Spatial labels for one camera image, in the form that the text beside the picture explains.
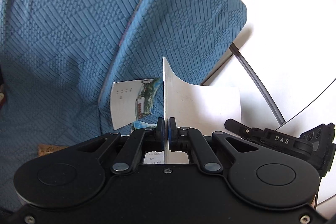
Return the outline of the white card edgewise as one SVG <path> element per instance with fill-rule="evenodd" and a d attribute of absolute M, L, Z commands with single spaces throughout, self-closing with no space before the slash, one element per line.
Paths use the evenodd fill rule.
<path fill-rule="evenodd" d="M 240 93 L 228 84 L 193 85 L 180 79 L 167 58 L 162 58 L 161 84 L 154 97 L 153 116 L 174 117 L 178 127 L 191 127 L 203 135 L 224 131 L 228 119 L 241 121 Z"/>

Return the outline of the beige book with gold pattern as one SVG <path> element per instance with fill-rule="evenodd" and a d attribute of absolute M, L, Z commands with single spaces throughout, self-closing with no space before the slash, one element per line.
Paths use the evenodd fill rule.
<path fill-rule="evenodd" d="M 57 151 L 61 151 L 63 149 L 66 149 L 67 146 L 58 146 L 58 145 L 50 145 L 50 144 L 39 144 L 38 145 L 38 156 L 46 156 L 49 155 L 51 153 L 57 152 Z"/>

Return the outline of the blue textured quilt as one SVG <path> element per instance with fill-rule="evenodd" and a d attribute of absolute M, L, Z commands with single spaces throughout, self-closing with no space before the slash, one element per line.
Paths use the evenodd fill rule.
<path fill-rule="evenodd" d="M 113 129 L 105 79 L 139 0 L 1 0 L 1 209 L 38 145 L 74 145 Z"/>

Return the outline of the postcard at lower left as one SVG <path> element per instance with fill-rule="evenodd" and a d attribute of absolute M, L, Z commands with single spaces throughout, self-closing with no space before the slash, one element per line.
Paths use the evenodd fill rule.
<path fill-rule="evenodd" d="M 156 123 L 146 123 L 143 121 L 135 121 L 131 123 L 131 133 L 135 130 L 152 130 L 157 127 Z"/>

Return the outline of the white postcard with building photo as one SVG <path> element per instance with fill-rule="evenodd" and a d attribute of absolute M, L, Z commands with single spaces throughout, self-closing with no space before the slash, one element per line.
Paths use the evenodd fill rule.
<path fill-rule="evenodd" d="M 110 93 L 110 114 L 117 130 L 150 115 L 162 79 L 114 82 Z"/>

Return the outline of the blue textured pillow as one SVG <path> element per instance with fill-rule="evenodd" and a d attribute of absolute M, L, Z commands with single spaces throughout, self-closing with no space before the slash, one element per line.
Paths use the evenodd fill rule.
<path fill-rule="evenodd" d="M 190 84 L 201 84 L 247 21 L 242 0 L 140 0 L 102 87 L 102 134 L 113 131 L 115 82 L 161 79 L 162 60 Z"/>

